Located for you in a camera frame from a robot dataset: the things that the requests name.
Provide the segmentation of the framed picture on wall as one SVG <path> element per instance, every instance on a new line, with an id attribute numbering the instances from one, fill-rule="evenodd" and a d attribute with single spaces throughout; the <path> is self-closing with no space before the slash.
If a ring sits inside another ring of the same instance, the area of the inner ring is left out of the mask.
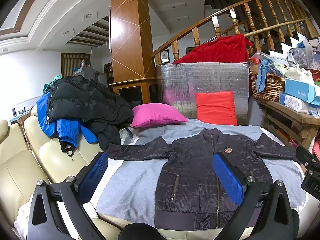
<path id="1" fill-rule="evenodd" d="M 162 51 L 160 55 L 161 55 L 161 64 L 170 63 L 170 55 L 169 55 L 168 49 Z"/>

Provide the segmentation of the grey refrigerator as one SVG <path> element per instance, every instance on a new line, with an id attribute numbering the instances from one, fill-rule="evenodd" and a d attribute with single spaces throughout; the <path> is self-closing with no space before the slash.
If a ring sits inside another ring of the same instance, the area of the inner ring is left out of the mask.
<path id="1" fill-rule="evenodd" d="M 73 73 L 74 76 L 83 76 L 86 79 L 96 80 L 95 78 L 95 70 L 91 66 L 80 67 L 77 71 Z"/>

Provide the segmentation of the silver foil insulation panel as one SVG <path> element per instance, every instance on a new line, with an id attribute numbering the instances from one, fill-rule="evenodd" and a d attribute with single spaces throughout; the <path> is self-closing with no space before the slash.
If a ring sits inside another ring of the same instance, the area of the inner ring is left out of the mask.
<path id="1" fill-rule="evenodd" d="M 186 118 L 196 118 L 196 93 L 230 90 L 239 125 L 247 124 L 249 68 L 245 63 L 182 63 L 156 67 L 159 100 Z"/>

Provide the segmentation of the light blue cloth in basket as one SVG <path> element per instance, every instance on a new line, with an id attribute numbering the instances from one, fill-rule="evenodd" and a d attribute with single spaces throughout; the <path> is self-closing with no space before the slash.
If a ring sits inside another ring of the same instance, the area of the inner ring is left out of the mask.
<path id="1" fill-rule="evenodd" d="M 278 77 L 284 77 L 281 66 L 270 59 L 261 59 L 258 65 L 258 74 L 256 79 L 256 90 L 261 93 L 266 86 L 267 74 L 274 74 Z"/>

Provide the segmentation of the wooden pillar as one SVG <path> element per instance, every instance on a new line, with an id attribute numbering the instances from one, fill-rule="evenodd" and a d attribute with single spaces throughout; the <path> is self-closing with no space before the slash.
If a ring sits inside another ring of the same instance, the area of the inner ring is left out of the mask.
<path id="1" fill-rule="evenodd" d="M 156 84 L 148 0 L 111 0 L 110 45 L 113 91 L 137 92 L 150 103 L 150 86 Z"/>

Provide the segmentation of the cream leather sofa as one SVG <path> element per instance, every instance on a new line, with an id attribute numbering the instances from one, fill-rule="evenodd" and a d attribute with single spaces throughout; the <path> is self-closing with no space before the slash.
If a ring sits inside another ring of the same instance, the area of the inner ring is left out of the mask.
<path id="1" fill-rule="evenodd" d="M 35 107 L 23 116 L 22 124 L 1 120 L 1 239 L 19 239 L 13 223 L 39 179 L 62 182 L 68 175 L 76 175 L 100 151 L 98 144 L 89 144 L 79 135 L 78 147 L 73 157 L 68 157 L 59 141 L 41 130 Z"/>

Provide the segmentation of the red blanket on railing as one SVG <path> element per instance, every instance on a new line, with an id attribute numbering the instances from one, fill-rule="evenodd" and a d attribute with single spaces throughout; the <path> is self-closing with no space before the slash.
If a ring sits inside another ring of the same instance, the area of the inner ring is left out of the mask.
<path id="1" fill-rule="evenodd" d="M 242 63 L 249 58 L 246 49 L 249 46 L 252 46 L 252 42 L 245 38 L 244 34 L 219 37 L 213 42 L 204 43 L 196 47 L 174 63 Z"/>

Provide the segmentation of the red-orange pillow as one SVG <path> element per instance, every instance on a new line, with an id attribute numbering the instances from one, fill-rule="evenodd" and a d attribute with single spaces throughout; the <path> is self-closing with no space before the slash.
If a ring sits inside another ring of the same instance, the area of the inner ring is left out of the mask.
<path id="1" fill-rule="evenodd" d="M 237 126 L 235 103 L 232 91 L 196 93 L 196 118 L 215 125 Z"/>

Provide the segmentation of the clear plastic bag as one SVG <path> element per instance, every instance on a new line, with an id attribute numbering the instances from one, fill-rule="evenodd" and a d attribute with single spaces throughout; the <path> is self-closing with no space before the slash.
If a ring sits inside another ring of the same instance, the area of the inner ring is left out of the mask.
<path id="1" fill-rule="evenodd" d="M 122 128 L 119 131 L 119 135 L 122 145 L 135 145 L 138 140 L 138 135 L 131 127 Z"/>

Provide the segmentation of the light blue cardboard box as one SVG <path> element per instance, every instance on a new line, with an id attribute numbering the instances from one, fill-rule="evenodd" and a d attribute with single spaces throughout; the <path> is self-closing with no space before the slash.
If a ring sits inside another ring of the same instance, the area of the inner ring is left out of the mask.
<path id="1" fill-rule="evenodd" d="M 320 103 L 319 86 L 294 79 L 285 79 L 285 93 L 313 105 Z"/>

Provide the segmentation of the black puffer coat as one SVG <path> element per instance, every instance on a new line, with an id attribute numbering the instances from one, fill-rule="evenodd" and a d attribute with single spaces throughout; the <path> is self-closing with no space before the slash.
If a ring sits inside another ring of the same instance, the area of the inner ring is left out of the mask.
<path id="1" fill-rule="evenodd" d="M 97 137 L 106 151 L 110 144 L 119 145 L 119 130 L 133 120 L 132 106 L 105 85 L 83 76 L 57 80 L 49 91 L 49 122 L 58 119 L 79 120 Z"/>

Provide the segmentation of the white patterned tissue box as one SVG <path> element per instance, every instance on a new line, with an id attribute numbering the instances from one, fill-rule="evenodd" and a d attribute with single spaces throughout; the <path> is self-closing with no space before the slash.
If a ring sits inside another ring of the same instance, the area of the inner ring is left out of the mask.
<path id="1" fill-rule="evenodd" d="M 299 113 L 309 113 L 309 104 L 289 94 L 280 93 L 279 103 Z"/>

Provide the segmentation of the teal garment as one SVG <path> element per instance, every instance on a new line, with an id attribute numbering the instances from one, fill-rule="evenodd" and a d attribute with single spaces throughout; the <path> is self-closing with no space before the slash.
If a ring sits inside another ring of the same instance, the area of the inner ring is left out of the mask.
<path id="1" fill-rule="evenodd" d="M 50 88 L 52 87 L 52 85 L 59 79 L 62 79 L 62 76 L 56 75 L 53 77 L 52 81 L 50 81 L 49 83 L 45 83 L 43 86 L 43 94 L 46 94 L 48 91 L 50 91 Z"/>

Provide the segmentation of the blue jacket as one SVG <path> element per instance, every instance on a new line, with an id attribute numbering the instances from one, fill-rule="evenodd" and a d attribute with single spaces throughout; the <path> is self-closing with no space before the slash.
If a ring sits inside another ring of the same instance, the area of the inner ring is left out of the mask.
<path id="1" fill-rule="evenodd" d="M 73 152 L 78 146 L 78 136 L 82 134 L 89 144 L 98 142 L 95 134 L 79 120 L 58 119 L 49 122 L 47 102 L 49 92 L 44 93 L 36 103 L 39 126 L 47 137 L 59 140 L 62 152 Z"/>

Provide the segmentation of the wicker basket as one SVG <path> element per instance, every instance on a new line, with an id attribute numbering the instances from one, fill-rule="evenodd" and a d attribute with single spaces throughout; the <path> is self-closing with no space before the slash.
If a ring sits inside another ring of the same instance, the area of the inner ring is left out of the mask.
<path id="1" fill-rule="evenodd" d="M 280 92 L 284 91 L 285 79 L 283 77 L 276 76 L 274 74 L 266 74 L 266 84 L 262 92 L 258 93 L 256 89 L 257 72 L 250 72 L 252 94 L 254 97 L 267 100 L 267 101 L 279 101 Z"/>

